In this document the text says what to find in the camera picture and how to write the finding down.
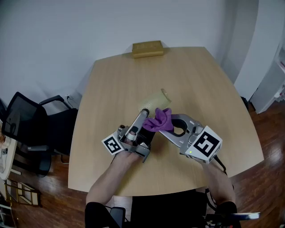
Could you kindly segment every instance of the light wood tabletop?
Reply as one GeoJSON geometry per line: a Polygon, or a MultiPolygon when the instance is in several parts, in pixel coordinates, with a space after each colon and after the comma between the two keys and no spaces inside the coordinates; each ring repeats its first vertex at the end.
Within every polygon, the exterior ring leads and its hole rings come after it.
{"type": "MultiPolygon", "coordinates": [[[[130,125],[138,104],[164,88],[173,114],[187,114],[222,139],[218,153],[228,176],[263,158],[253,122],[235,87],[203,47],[169,48],[163,56],[117,55],[94,64],[80,103],[69,161],[68,187],[89,191],[113,156],[101,143],[120,124],[130,125]]],[[[117,195],[160,195],[207,185],[201,165],[179,154],[160,133],[145,163],[135,164],[117,195]]]]}

